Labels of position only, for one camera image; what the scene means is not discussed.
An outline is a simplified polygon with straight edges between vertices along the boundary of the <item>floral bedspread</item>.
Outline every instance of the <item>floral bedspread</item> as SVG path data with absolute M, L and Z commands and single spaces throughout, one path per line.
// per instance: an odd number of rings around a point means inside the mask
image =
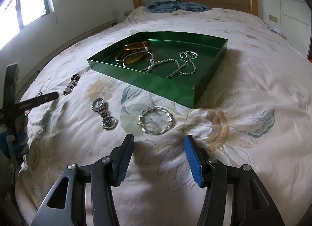
M 227 53 L 196 109 L 100 74 L 87 59 L 139 31 L 166 30 L 209 34 L 228 39 Z M 205 197 L 191 175 L 183 139 L 196 143 L 227 165 L 251 165 L 267 188 L 286 225 L 295 225 L 312 202 L 312 65 L 286 40 L 253 15 L 212 9 L 202 13 L 149 13 L 136 9 L 123 23 L 87 38 L 55 57 L 23 99 L 38 91 L 66 88 L 71 94 L 29 114 L 30 150 L 17 181 L 19 208 L 30 224 L 50 187 L 68 165 L 93 164 L 135 136 L 135 149 L 124 182 L 113 188 L 121 225 L 196 225 Z M 114 130 L 105 131 L 91 103 L 102 97 Z M 147 107 L 162 106 L 173 115 L 163 135 L 143 133 L 134 120 Z M 151 128 L 166 118 L 150 115 Z M 229 188 L 227 201 L 230 204 Z M 224 225 L 229 225 L 230 205 Z M 91 206 L 87 201 L 87 220 Z

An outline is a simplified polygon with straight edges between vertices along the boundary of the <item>blue towel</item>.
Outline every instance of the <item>blue towel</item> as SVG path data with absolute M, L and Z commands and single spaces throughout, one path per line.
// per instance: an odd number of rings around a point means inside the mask
M 186 11 L 193 11 L 193 12 L 202 12 L 207 11 L 209 8 L 205 5 L 189 2 L 189 3 L 181 3 L 180 8 Z
M 158 0 L 150 2 L 146 5 L 146 9 L 150 12 L 172 13 L 180 9 L 181 0 Z
M 181 0 L 158 0 L 149 2 L 146 5 L 146 9 L 150 12 L 159 12 L 159 13 L 172 13 L 176 10 L 186 10 L 193 12 L 202 12 L 207 11 L 209 8 L 205 5 L 189 2 L 181 3 Z

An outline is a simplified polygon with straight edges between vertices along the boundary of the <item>blue gripper pad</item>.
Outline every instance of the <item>blue gripper pad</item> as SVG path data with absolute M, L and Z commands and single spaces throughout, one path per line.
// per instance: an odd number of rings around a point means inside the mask
M 126 136 L 123 144 L 121 145 L 121 148 L 119 149 L 117 156 L 116 156 L 116 157 L 121 156 L 120 160 L 118 162 L 117 176 L 116 176 L 116 182 L 119 185 L 122 181 L 124 181 L 124 178 L 126 176 L 134 146 L 135 146 L 135 139 L 134 139 L 133 135 L 128 134 Z
M 202 177 L 202 166 L 188 136 L 184 138 L 184 151 L 188 159 L 188 164 L 191 168 L 193 179 L 199 187 L 202 187 L 204 184 L 204 179 Z

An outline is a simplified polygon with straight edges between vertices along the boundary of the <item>wall outlet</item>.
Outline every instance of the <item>wall outlet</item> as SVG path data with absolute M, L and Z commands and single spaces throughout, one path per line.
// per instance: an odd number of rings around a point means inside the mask
M 272 15 L 269 15 L 269 20 L 271 20 L 271 21 L 277 23 L 277 17 L 274 17 L 274 16 L 272 16 Z
M 132 11 L 125 11 L 125 12 L 124 12 L 124 16 L 125 16 L 125 17 L 126 17 L 126 16 L 129 16 L 129 15 L 131 14 L 131 12 L 132 12 Z

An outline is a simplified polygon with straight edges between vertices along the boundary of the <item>necklace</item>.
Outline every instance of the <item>necklace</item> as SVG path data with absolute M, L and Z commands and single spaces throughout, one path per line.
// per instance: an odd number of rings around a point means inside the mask
M 157 66 L 159 64 L 163 64 L 163 63 L 167 63 L 167 62 L 175 62 L 177 64 L 177 69 L 174 72 L 172 72 L 170 75 L 166 76 L 166 78 L 174 77 L 177 74 L 177 72 L 179 72 L 181 76 L 193 75 L 196 71 L 196 66 L 192 60 L 195 60 L 197 58 L 197 56 L 198 56 L 198 54 L 196 52 L 192 52 L 192 51 L 181 52 L 180 58 L 186 59 L 185 63 L 182 66 L 180 66 L 180 63 L 175 59 L 166 59 L 166 60 L 161 60 L 158 62 L 155 62 L 154 59 L 150 59 L 149 61 L 150 61 L 151 65 L 149 65 L 149 67 L 147 68 L 146 73 L 149 73 L 152 68 L 154 68 L 155 66 Z M 188 64 L 188 62 L 190 62 L 193 65 L 194 69 L 190 73 L 183 73 L 182 69 Z

